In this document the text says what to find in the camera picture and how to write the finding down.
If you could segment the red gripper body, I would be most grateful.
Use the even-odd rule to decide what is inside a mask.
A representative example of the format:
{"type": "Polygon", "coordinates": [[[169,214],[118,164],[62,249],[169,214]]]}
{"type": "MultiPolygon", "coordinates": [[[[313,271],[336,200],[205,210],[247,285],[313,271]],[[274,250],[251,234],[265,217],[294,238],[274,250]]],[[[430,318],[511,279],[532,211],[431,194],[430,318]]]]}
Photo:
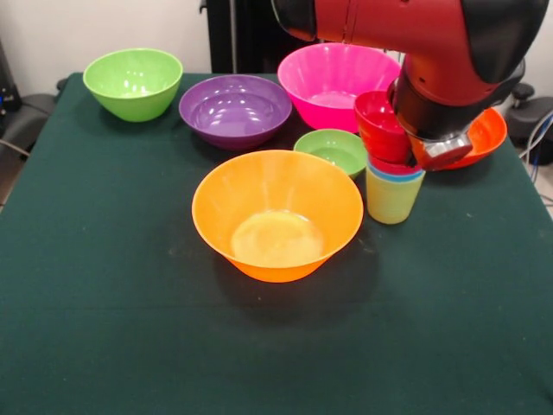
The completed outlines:
{"type": "Polygon", "coordinates": [[[442,137],[439,140],[423,140],[411,135],[408,138],[416,164],[426,171],[448,167],[461,160],[473,148],[467,135],[442,137]]]}

